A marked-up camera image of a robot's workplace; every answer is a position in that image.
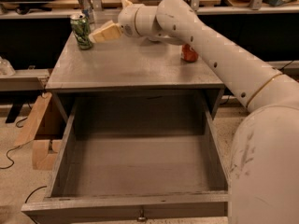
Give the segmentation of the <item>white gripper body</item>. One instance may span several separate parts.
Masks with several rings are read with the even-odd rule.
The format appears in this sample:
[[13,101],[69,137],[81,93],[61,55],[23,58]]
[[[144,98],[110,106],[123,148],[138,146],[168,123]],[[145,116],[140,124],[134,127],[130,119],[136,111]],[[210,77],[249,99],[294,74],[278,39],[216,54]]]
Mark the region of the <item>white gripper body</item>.
[[118,23],[129,37],[154,37],[158,33],[155,6],[132,4],[125,7],[118,16]]

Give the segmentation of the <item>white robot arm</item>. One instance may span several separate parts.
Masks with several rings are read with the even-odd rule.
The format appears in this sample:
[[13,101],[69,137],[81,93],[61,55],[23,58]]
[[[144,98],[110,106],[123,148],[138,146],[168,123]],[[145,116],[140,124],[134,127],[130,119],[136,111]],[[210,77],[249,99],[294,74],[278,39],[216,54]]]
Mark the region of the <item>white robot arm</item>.
[[203,24],[183,0],[122,2],[94,43],[121,35],[190,45],[249,111],[229,167],[230,224],[299,224],[299,83]]

